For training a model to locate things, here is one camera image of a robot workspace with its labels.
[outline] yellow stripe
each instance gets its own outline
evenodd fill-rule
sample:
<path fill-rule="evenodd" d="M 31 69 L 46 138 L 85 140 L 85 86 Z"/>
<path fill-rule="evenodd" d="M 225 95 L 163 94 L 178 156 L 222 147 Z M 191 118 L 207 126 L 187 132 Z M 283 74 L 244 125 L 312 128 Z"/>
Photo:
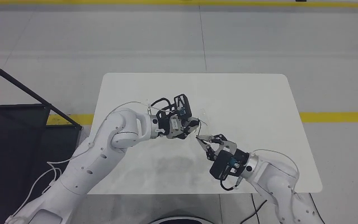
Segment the yellow stripe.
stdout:
<path fill-rule="evenodd" d="M 358 112 L 302 112 L 300 116 L 303 123 L 358 122 Z"/>
<path fill-rule="evenodd" d="M 80 125 L 92 125 L 94 114 L 69 114 L 68 116 Z M 70 122 L 58 114 L 50 114 L 47 125 L 59 124 L 70 124 Z"/>
<path fill-rule="evenodd" d="M 69 115 L 75 122 L 80 125 L 92 125 L 93 114 L 71 114 Z M 301 120 L 303 123 L 340 123 L 358 122 L 358 112 L 301 112 Z M 58 114 L 50 114 L 47 121 L 48 125 L 70 124 Z"/>
<path fill-rule="evenodd" d="M 357 8 L 356 2 L 263 2 L 220 0 L 0 0 L 0 4 L 171 4 L 194 6 L 273 6 L 273 7 L 343 7 Z"/>

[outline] white table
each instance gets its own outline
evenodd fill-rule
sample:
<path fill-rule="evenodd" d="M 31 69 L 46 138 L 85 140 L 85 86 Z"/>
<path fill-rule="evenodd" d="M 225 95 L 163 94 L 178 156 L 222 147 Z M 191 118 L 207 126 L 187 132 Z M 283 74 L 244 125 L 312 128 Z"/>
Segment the white table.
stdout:
<path fill-rule="evenodd" d="M 91 134 L 120 104 L 153 102 L 161 97 L 172 101 L 181 93 L 188 97 L 193 116 L 205 110 L 210 123 L 206 130 L 211 134 L 223 133 L 243 151 L 266 148 L 290 156 L 301 172 L 296 190 L 322 190 L 289 83 L 282 74 L 108 73 L 103 77 Z M 126 106 L 147 112 L 143 105 Z M 277 154 L 263 154 L 289 162 Z M 184 141 L 157 138 L 128 149 L 123 160 L 90 194 L 255 192 L 245 181 L 238 190 L 226 192 L 209 174 L 211 164 L 194 134 Z M 230 187 L 234 182 L 230 178 L 225 185 Z"/>

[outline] concrete floor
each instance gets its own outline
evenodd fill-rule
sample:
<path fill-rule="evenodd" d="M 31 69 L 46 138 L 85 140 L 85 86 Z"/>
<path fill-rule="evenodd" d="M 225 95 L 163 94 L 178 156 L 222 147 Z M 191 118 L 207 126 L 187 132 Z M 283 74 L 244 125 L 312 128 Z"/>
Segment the concrete floor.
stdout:
<path fill-rule="evenodd" d="M 107 72 L 283 73 L 299 111 L 358 111 L 358 14 L 338 8 L 1 7 L 0 67 L 67 114 L 94 113 Z M 0 82 L 0 104 L 32 102 Z M 326 223 L 356 223 L 358 124 L 304 128 L 323 183 L 313 194 L 321 215 Z M 147 223 L 177 213 L 228 224 L 252 211 L 244 194 L 89 195 L 72 223 Z M 260 217 L 278 223 L 268 204 Z"/>

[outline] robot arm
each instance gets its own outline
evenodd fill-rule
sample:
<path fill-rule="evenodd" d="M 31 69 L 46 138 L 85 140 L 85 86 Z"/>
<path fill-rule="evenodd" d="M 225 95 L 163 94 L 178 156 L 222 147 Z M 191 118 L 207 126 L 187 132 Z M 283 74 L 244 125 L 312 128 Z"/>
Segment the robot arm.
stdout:
<path fill-rule="evenodd" d="M 97 133 L 78 146 L 65 172 L 51 188 L 10 216 L 6 223 L 68 223 L 75 207 L 117 166 L 129 147 L 158 136 L 185 139 L 199 126 L 199 120 L 192 117 L 184 94 L 174 100 L 157 115 L 139 114 L 127 108 L 111 112 Z"/>
<path fill-rule="evenodd" d="M 233 190 L 245 179 L 261 196 L 276 206 L 276 216 L 280 223 L 322 223 L 310 203 L 295 192 L 299 173 L 291 166 L 258 156 L 255 152 L 243 152 L 222 134 L 196 138 L 208 160 L 214 161 L 210 173 L 220 180 L 223 189 Z M 214 151 L 210 143 L 219 144 L 219 148 Z M 223 185 L 228 175 L 238 177 L 235 186 L 231 188 Z"/>

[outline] round white base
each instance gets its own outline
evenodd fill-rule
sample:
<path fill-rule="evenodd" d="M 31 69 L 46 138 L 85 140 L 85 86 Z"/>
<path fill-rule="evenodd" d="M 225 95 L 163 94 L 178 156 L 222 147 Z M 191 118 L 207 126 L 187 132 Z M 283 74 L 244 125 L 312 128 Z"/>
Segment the round white base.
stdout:
<path fill-rule="evenodd" d="M 163 218 L 161 220 L 151 222 L 150 224 L 213 224 L 213 223 L 207 220 L 203 220 L 201 218 L 180 216 L 180 217 Z"/>

